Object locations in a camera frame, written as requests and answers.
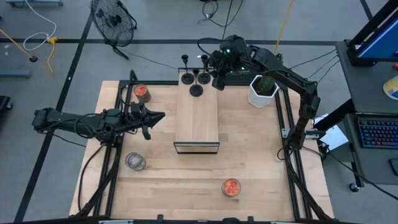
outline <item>wheel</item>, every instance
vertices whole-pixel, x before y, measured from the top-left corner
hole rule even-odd
[[[355,183],[349,184],[349,189],[352,192],[358,192],[359,191],[359,187]]]
[[[7,107],[6,107],[6,109],[7,109],[7,110],[11,110],[12,107],[13,107],[12,103],[9,102],[8,105],[7,105]]]

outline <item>white pot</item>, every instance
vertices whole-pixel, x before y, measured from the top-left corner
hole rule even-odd
[[[262,108],[264,106],[267,106],[271,100],[274,98],[276,91],[279,90],[279,86],[275,83],[275,91],[272,93],[271,96],[261,96],[256,93],[256,91],[253,88],[253,83],[258,79],[261,78],[262,75],[256,75],[254,77],[253,81],[250,83],[249,86],[249,103],[256,108]]]

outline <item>concrete floor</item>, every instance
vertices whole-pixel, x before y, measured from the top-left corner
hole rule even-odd
[[[375,14],[387,0],[366,0]],[[135,40],[147,39],[199,39],[221,38],[222,28],[202,19],[202,3],[198,0],[135,0],[123,1],[137,19],[139,29]],[[59,39],[80,39],[89,16],[89,0],[64,0],[64,6],[35,5],[43,16],[57,23]],[[220,0],[220,9],[214,20],[224,22],[229,1]],[[239,1],[234,1],[237,10]],[[238,34],[246,40],[276,40],[289,0],[244,1],[236,20],[227,28],[226,35]],[[0,28],[13,38],[26,38],[36,32],[51,32],[52,25],[35,16],[28,8],[12,8],[0,4]],[[296,0],[287,22],[282,40],[329,40],[352,38],[368,19],[360,0]],[[89,39],[100,39],[94,25]],[[0,79],[0,94],[9,95],[14,102],[12,113],[0,128],[0,223],[13,222],[24,194],[33,166],[42,146],[44,136],[31,127],[36,109],[55,107],[70,70],[78,44],[57,44],[52,66],[55,74],[46,72],[37,63],[30,63],[16,46],[0,44],[1,69],[29,69],[30,79]],[[273,45],[265,45],[273,50]],[[213,50],[217,45],[205,45]],[[200,66],[196,56],[201,54],[196,44],[135,44],[124,48],[135,54],[182,67],[182,54],[188,54],[188,66]],[[333,49],[333,46],[281,45],[286,66],[312,59]],[[46,64],[51,46],[45,44],[33,52]],[[332,55],[297,68],[304,77],[332,58]],[[327,66],[313,77],[318,80]],[[150,63],[137,57],[125,60],[114,54],[109,46],[85,44],[73,77],[63,111],[89,113],[93,111],[103,80],[127,79],[134,69],[140,79],[176,80],[177,71]],[[329,113],[349,98],[341,66],[337,64],[318,87],[322,99],[318,114]],[[57,133],[65,138],[85,144],[75,134]],[[67,217],[75,191],[83,149],[54,138],[51,142],[42,172],[30,201],[25,221]],[[324,170],[335,217],[346,222],[395,223],[398,220],[397,202],[367,185],[353,194],[348,184],[353,181],[350,171],[327,159]],[[398,187],[382,186],[398,195]]]

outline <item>keyboard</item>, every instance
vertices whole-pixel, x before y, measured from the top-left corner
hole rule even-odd
[[[357,125],[362,147],[398,149],[398,118],[360,116]]]

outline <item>fan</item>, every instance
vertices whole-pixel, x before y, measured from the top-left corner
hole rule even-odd
[[[112,46],[115,53],[129,60],[117,47],[125,47],[131,43],[137,21],[120,0],[92,0],[90,7],[91,18],[104,37],[105,44]]]

